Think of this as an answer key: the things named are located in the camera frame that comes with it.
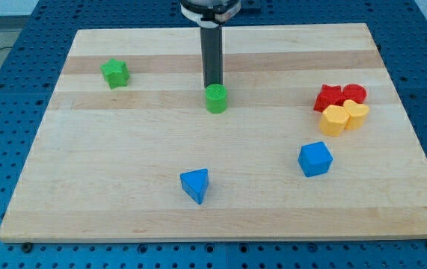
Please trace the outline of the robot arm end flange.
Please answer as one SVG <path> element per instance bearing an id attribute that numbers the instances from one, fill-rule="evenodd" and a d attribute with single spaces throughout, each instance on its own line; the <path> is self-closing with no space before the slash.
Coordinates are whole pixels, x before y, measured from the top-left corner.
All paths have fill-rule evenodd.
<path id="1" fill-rule="evenodd" d="M 182 14 L 204 28 L 224 24 L 242 8 L 241 0 L 180 0 L 179 3 Z"/>

